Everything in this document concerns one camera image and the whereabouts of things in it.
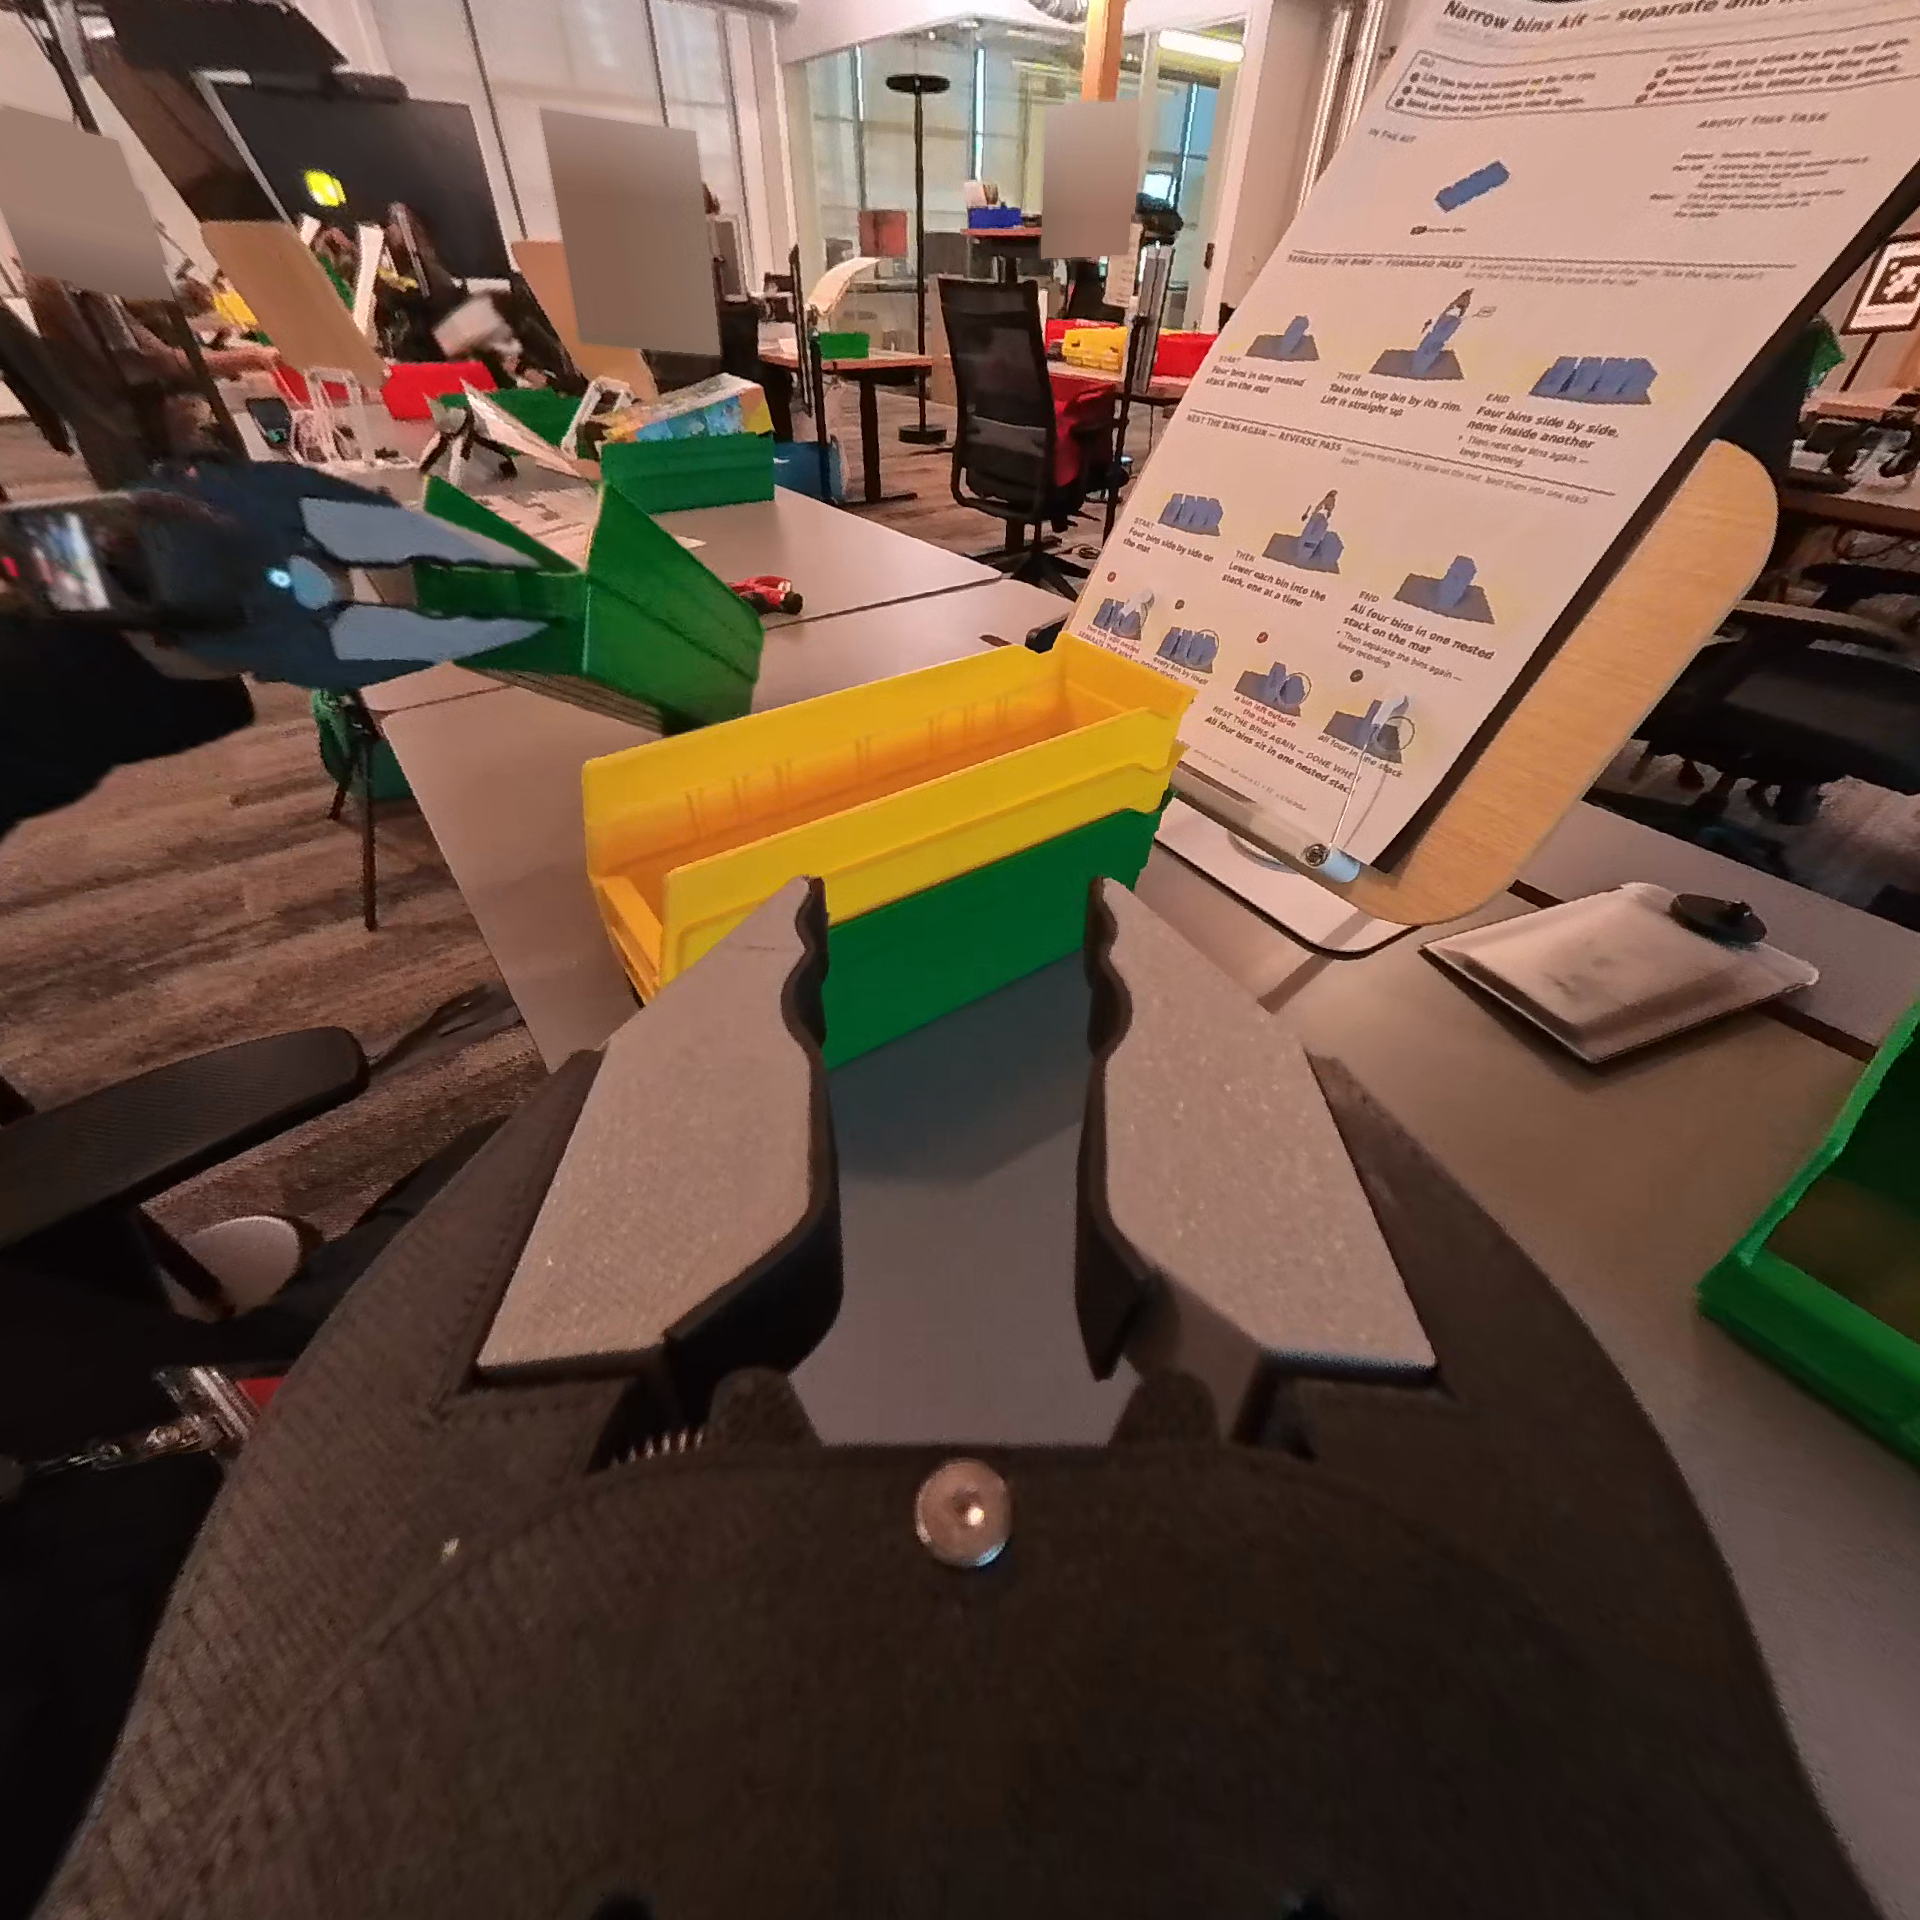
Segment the black and white marker tag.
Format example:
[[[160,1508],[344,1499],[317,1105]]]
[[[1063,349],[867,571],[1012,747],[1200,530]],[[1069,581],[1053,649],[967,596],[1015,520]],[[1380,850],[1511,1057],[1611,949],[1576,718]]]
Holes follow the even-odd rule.
[[[1917,325],[1917,233],[1903,230],[1875,254],[1840,337],[1905,332]]]

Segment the yellow plastic bin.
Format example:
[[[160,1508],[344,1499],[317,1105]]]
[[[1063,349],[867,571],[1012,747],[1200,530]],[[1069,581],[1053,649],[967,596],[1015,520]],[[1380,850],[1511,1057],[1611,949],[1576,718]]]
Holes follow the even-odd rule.
[[[648,1002],[808,881],[795,870],[807,828],[1028,749],[1167,761],[1171,788],[1190,705],[1193,685],[1063,636],[1045,653],[985,649],[597,757],[582,765],[591,899]]]
[[[807,828],[795,870],[817,881],[830,917],[845,922],[1108,814],[1147,811],[1167,773],[1167,758],[1076,758],[1065,747],[1005,754]]]

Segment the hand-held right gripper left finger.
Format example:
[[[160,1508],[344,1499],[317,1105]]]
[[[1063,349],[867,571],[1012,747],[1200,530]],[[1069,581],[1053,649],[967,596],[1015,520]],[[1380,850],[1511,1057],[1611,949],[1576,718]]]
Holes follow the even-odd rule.
[[[647,1426],[790,1373],[843,1304],[824,884],[790,881],[601,1046],[493,1322],[489,1385],[624,1380]]]

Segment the black floor lamp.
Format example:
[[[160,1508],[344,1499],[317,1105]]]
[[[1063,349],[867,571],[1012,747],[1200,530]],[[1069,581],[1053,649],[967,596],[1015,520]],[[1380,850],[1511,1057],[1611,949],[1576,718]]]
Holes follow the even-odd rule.
[[[911,102],[911,142],[913,142],[913,323],[916,323],[916,357],[923,363],[916,371],[916,421],[899,430],[901,443],[909,449],[942,449],[947,430],[927,417],[927,269],[925,269],[925,102],[943,96],[951,89],[947,76],[920,70],[896,70],[887,76],[884,86]]]

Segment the black monitor screen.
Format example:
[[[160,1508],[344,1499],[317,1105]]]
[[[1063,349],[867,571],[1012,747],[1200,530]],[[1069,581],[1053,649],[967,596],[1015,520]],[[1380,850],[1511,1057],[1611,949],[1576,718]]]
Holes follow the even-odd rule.
[[[277,212],[376,225],[405,206],[461,282],[512,275],[481,142],[461,102],[409,96],[391,77],[198,77],[198,91]]]

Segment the person's left forearm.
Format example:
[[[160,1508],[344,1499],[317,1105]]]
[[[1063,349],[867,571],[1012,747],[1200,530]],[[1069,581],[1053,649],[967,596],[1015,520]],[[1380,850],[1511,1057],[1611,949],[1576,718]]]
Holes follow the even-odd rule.
[[[253,725],[239,680],[176,680],[118,630],[1,621],[1,835],[57,814],[120,765]]]

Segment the wooden sheet stand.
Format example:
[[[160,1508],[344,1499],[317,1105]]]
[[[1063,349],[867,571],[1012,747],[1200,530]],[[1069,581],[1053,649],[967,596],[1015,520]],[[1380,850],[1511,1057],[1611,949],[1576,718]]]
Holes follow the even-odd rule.
[[[1299,946],[1340,961],[1496,901],[1758,581],[1776,529],[1766,468],[1711,441],[1384,870],[1325,881],[1272,857],[1253,828],[1231,830],[1177,798],[1143,868],[1143,899],[1173,906],[1174,874],[1208,881]]]

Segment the black mesh office chair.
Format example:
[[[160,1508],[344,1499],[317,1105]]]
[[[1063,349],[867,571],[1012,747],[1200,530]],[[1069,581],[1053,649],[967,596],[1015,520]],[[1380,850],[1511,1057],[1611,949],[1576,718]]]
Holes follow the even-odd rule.
[[[956,388],[951,498],[1000,529],[980,555],[1000,576],[1076,596],[1083,565],[1052,545],[1124,478],[1119,395],[1105,379],[1056,388],[1030,278],[940,278]]]

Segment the red plastic bin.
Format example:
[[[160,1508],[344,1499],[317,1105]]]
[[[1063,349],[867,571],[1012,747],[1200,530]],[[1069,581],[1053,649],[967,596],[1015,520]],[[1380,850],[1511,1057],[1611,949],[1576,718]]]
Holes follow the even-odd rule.
[[[391,363],[380,398],[392,421],[425,421],[437,402],[464,404],[469,394],[496,394],[479,358]]]

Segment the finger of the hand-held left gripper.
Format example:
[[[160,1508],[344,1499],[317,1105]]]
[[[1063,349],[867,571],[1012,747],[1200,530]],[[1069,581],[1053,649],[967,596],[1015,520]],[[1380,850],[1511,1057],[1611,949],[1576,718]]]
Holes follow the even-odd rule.
[[[550,624],[550,618],[439,616],[348,602],[328,610],[328,646],[343,669],[420,669],[510,649]]]
[[[500,541],[448,520],[406,510],[385,497],[304,497],[305,545],[336,571],[477,570],[485,574],[581,574],[540,541]]]

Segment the green plastic bin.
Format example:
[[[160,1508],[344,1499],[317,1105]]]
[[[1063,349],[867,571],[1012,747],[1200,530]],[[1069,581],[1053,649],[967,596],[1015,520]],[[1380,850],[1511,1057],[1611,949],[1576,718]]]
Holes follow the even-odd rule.
[[[1696,1288],[1697,1312],[1917,1462],[1917,1011]]]
[[[606,490],[648,517],[752,505],[777,492],[771,436],[624,440],[599,449]]]
[[[416,568],[423,612],[507,618],[532,630],[461,660],[607,714],[651,714],[664,734],[752,712],[761,616],[622,492],[601,488],[582,562],[443,478],[423,513],[516,552],[529,568]]]
[[[1092,884],[1131,888],[1160,816],[1119,809],[831,923],[822,1064],[847,1065],[1078,954]]]
[[[461,388],[428,402],[441,428],[461,428],[479,443],[504,449],[513,460],[567,468],[582,460],[575,421],[582,398],[549,388]]]

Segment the printed instruction sheet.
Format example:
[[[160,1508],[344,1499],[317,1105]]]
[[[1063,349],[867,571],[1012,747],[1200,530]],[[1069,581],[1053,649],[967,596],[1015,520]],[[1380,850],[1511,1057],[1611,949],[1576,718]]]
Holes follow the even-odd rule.
[[[1915,184],[1915,4],[1424,4],[1063,634],[1190,801],[1388,874],[1737,382]]]

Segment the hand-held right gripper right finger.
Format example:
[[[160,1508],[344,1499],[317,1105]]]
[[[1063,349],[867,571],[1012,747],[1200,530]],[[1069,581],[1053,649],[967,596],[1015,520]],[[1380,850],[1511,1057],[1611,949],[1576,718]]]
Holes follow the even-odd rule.
[[[1092,1379],[1185,1376],[1261,1441],[1299,1384],[1437,1356],[1310,1054],[1116,881],[1088,891],[1072,1310]]]

